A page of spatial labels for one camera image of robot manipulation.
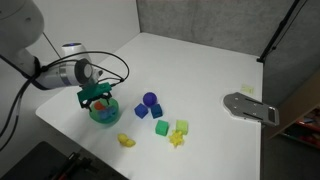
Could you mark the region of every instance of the dark floor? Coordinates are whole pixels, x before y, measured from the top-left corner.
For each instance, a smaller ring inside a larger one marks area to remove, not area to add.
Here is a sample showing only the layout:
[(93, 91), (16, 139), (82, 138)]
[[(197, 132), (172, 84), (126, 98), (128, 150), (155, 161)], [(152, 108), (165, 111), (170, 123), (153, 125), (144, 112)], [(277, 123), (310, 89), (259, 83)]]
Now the dark floor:
[(263, 180), (320, 180), (320, 150), (281, 135), (263, 148)]

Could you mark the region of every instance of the metal bracket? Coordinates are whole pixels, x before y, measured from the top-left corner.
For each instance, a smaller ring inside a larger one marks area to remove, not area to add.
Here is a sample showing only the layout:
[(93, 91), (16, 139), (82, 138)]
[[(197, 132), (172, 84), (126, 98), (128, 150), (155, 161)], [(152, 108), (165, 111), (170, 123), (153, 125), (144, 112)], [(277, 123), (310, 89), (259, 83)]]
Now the metal bracket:
[(249, 118), (268, 126), (279, 125), (279, 112), (269, 106), (241, 93), (228, 94), (223, 98), (226, 108), (235, 116)]

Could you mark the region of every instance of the yellow star block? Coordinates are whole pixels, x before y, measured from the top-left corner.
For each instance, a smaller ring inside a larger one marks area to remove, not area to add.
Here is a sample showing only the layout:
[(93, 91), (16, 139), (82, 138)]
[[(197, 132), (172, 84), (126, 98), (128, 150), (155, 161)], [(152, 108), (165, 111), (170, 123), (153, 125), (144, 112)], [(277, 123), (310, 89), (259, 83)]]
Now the yellow star block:
[(170, 143), (176, 148), (178, 145), (182, 145), (184, 142), (183, 135), (181, 131), (173, 130), (172, 135), (169, 136)]

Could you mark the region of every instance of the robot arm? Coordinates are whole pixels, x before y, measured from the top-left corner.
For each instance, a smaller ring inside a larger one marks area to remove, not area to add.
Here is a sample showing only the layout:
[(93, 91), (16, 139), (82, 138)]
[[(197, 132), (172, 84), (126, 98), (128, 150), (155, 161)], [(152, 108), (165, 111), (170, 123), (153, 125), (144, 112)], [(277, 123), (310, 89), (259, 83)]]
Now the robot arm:
[[(41, 66), (26, 48), (39, 39), (43, 29), (43, 16), (32, 0), (0, 0), (0, 58), (26, 78), (36, 73), (36, 62)], [(64, 55), (85, 51), (79, 43), (64, 45), (62, 49)], [(85, 63), (91, 62), (89, 55), (78, 55), (72, 59), (79, 62), (50, 68), (36, 79), (34, 85), (46, 90), (96, 81), (99, 73)]]

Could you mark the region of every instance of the gray wall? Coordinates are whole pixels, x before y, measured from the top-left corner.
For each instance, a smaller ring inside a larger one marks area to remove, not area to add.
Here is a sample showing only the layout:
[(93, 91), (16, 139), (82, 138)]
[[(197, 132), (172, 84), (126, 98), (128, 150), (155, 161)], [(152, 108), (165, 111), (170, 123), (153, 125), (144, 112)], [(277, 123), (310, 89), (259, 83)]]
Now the gray wall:
[[(257, 56), (293, 1), (137, 0), (143, 32)], [(319, 68), (319, 32), (320, 1), (309, 0), (268, 57), (264, 102), (278, 106)]]

